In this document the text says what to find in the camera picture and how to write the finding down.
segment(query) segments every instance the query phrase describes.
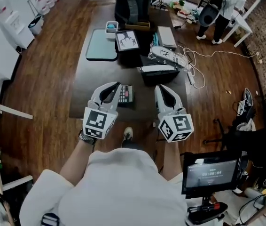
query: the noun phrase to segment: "trash can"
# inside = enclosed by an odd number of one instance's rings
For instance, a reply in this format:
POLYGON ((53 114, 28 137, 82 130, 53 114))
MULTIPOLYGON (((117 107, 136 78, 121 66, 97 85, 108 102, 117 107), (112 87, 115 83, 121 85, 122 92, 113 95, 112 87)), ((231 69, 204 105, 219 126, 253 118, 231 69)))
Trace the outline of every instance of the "trash can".
POLYGON ((38 35, 41 32, 41 21, 42 17, 37 16, 31 23, 29 24, 29 29, 34 35, 38 35))

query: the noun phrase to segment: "display screen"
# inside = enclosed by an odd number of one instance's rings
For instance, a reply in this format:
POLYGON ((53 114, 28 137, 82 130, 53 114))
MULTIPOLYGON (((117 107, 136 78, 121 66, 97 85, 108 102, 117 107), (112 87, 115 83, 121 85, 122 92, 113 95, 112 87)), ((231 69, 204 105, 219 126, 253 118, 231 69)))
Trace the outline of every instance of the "display screen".
POLYGON ((230 183, 236 160, 188 166, 186 187, 214 186, 230 183))

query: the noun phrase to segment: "calculator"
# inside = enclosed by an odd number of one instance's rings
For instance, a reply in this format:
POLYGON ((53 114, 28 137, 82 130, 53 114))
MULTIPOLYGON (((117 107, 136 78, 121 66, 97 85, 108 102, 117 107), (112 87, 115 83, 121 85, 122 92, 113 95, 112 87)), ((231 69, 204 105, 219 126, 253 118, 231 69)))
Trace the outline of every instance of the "calculator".
POLYGON ((133 85, 122 85, 118 103, 127 104, 133 102, 133 85))

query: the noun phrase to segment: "dark table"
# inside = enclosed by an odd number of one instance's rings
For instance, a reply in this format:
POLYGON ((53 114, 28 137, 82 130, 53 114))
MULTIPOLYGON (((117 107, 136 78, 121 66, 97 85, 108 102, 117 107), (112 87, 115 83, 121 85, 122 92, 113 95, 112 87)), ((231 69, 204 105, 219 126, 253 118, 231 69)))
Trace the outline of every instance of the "dark table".
MULTIPOLYGON (((154 96, 155 86, 145 86, 137 68, 124 67, 119 59, 114 62, 88 61, 86 59, 86 50, 93 30, 103 29, 107 21, 114 20, 114 6, 100 6, 93 15, 78 62, 69 116, 72 118, 83 118, 85 107, 94 90, 103 84, 118 81, 123 85, 133 85, 135 102, 134 108, 118 107, 117 119, 121 121, 153 121, 157 118, 154 96)), ((174 33, 169 12, 151 9, 149 16, 150 21, 155 26, 171 27, 174 33)), ((184 107, 187 107, 186 77, 186 73, 181 71, 172 82, 166 84, 166 86, 170 87, 180 96, 184 107)))

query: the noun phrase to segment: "sneaker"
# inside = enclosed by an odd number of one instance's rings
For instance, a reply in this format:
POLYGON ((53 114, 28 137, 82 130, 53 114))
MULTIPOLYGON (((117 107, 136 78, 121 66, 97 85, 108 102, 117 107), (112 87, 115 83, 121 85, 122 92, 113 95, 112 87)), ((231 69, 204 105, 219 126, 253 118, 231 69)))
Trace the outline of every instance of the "sneaker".
POLYGON ((204 40, 204 39, 206 39, 206 35, 204 34, 202 37, 197 36, 196 38, 197 38, 198 40, 204 40))
POLYGON ((221 44, 223 42, 222 39, 220 39, 218 42, 216 42, 215 40, 211 41, 213 44, 221 44))
POLYGON ((131 141, 133 138, 133 129, 131 127, 127 127, 124 131, 124 140, 123 141, 131 141))

